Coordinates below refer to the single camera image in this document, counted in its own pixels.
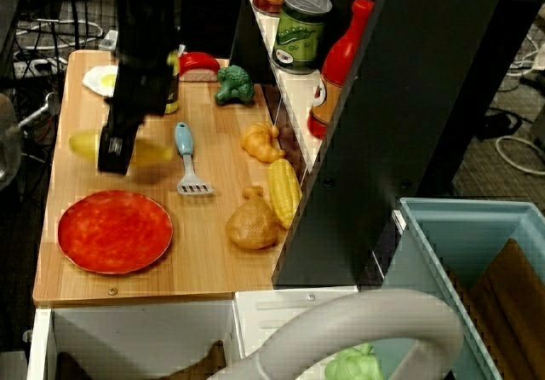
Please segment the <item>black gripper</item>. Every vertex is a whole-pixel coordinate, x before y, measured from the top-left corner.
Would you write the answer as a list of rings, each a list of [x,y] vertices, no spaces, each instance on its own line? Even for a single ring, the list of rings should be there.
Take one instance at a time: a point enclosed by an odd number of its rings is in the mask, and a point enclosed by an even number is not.
[[[97,166],[100,172],[125,176],[137,130],[147,115],[175,110],[175,53],[155,60],[118,54],[118,74],[107,121],[100,133]]]

